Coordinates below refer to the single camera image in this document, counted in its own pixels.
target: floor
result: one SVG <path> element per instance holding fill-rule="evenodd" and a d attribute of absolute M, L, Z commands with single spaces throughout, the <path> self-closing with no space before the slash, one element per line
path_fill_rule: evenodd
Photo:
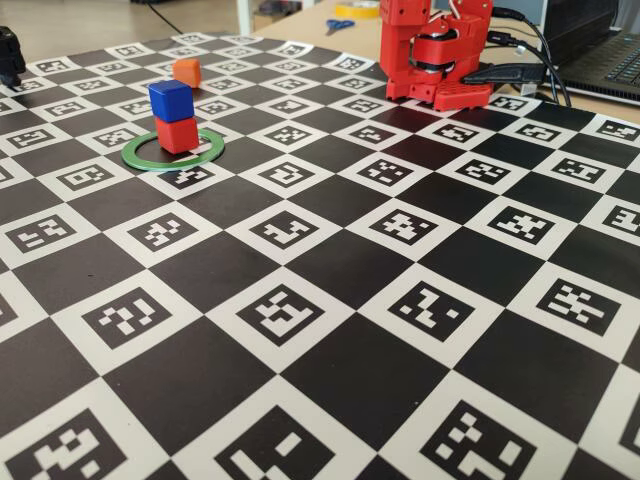
<path fill-rule="evenodd" d="M 238 28 L 234 0 L 171 0 L 156 8 L 184 32 Z M 174 34 L 147 6 L 127 0 L 0 0 L 0 23 L 16 32 L 27 62 Z"/>

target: laptop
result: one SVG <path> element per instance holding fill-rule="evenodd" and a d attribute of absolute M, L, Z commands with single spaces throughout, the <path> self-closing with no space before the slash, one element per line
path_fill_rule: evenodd
<path fill-rule="evenodd" d="M 618 0 L 545 0 L 543 31 L 569 90 L 640 105 L 640 35 L 612 28 L 618 8 Z"/>

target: red cube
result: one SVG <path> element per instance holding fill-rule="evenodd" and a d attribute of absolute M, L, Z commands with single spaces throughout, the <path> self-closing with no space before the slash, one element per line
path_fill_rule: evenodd
<path fill-rule="evenodd" d="M 171 123 L 156 117 L 156 130 L 158 143 L 171 153 L 182 153 L 198 147 L 198 127 L 193 117 Z"/>

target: stacked cubes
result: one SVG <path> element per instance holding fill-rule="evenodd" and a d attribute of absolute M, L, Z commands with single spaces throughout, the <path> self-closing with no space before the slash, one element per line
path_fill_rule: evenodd
<path fill-rule="evenodd" d="M 158 142 L 171 153 L 198 146 L 198 127 L 194 118 L 191 87 L 178 80 L 149 85 L 151 109 L 156 118 Z"/>

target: orange cube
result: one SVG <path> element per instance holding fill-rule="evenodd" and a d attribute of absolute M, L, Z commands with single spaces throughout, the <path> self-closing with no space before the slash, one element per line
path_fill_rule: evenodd
<path fill-rule="evenodd" d="M 186 83 L 191 88 L 200 85 L 200 61 L 195 58 L 183 58 L 173 64 L 173 78 Z"/>

